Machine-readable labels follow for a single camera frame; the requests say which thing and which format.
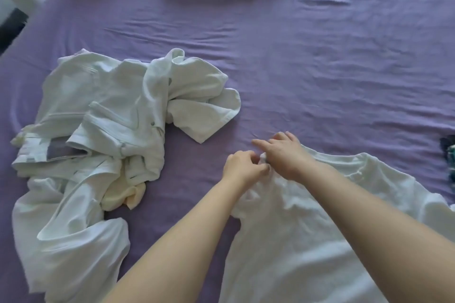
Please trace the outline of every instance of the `human arm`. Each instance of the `human arm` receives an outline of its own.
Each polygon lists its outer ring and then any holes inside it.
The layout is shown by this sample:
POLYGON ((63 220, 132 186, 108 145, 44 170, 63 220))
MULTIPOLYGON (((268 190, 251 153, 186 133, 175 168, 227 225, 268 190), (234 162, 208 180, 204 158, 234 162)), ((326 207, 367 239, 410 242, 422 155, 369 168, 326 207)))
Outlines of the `human arm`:
POLYGON ((195 302, 234 204, 269 170, 258 161, 253 151, 230 155, 220 182, 152 245, 103 303, 195 302))
POLYGON ((455 302, 452 242, 315 161, 291 133, 253 144, 313 195, 390 303, 455 302))

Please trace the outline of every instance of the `wrinkled sheet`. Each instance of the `wrinkled sheet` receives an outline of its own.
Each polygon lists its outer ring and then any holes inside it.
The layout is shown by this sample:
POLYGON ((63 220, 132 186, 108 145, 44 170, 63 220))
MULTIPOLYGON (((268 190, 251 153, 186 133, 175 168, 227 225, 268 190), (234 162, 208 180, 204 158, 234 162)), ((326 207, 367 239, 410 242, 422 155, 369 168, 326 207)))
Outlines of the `wrinkled sheet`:
MULTIPOLYGON (((454 0, 47 0, 0 58, 0 297, 29 296, 10 214, 26 181, 10 139, 33 122, 41 84, 81 48, 151 61, 171 48, 229 76, 242 110, 204 144, 166 130, 165 165, 133 211, 121 274, 221 177, 226 157, 278 130, 319 152, 368 152, 454 202, 439 138, 455 133, 454 0)), ((218 301, 239 223, 230 219, 201 292, 218 301)))

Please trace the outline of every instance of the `white clothing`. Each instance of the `white clothing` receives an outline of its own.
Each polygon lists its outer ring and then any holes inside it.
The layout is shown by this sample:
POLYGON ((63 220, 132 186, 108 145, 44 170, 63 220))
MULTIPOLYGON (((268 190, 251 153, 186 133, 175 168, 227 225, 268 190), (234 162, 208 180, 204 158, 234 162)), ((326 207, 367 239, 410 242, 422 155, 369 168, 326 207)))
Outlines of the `white clothing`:
POLYGON ((12 221, 30 292, 49 303, 97 303, 129 250, 121 219, 164 165, 165 122, 203 142, 240 109, 213 65, 181 49, 145 64, 82 50, 59 59, 43 84, 36 122, 12 143, 13 167, 30 177, 12 221))
MULTIPOLYGON (((366 153, 308 149, 370 193, 455 241, 455 205, 366 153)), ((304 186, 271 171, 247 191, 226 259, 219 303, 364 303, 385 297, 336 225, 304 186)))

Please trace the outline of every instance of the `human hand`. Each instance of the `human hand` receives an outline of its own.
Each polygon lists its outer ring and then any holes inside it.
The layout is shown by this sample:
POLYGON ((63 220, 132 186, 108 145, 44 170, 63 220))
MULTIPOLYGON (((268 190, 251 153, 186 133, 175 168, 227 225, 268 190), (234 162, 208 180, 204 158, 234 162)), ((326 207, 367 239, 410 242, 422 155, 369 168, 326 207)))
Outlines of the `human hand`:
POLYGON ((259 156, 252 150, 229 155, 223 169, 223 180, 237 184, 245 192, 270 170, 268 164, 258 162, 259 156))
POLYGON ((267 162, 287 180, 300 182, 303 170, 318 164, 290 132, 278 132, 269 141, 254 139, 252 143, 266 153, 267 162))

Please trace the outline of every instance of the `floor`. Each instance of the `floor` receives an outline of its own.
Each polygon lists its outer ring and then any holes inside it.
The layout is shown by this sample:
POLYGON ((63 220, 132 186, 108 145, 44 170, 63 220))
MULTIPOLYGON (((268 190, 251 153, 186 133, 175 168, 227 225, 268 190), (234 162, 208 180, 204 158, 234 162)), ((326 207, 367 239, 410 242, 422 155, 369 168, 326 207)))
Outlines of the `floor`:
POLYGON ((15 9, 8 19, 0 26, 0 55, 19 35, 27 22, 27 16, 22 11, 15 9))

